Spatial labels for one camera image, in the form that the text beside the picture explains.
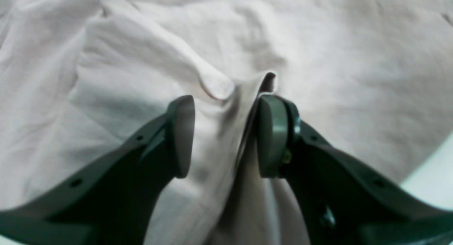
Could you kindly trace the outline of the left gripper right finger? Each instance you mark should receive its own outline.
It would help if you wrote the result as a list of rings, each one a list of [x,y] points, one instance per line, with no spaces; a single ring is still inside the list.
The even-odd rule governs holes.
[[[256,111],[260,175],[288,182],[312,245],[452,243],[452,211],[422,202],[330,145],[293,102],[262,95]]]

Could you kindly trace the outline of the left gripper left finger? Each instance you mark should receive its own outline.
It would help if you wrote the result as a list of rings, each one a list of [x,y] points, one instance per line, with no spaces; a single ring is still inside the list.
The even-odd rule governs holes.
[[[1,238],[19,245],[142,245],[161,192],[191,163],[195,103],[174,99],[123,145],[29,203],[1,211]]]

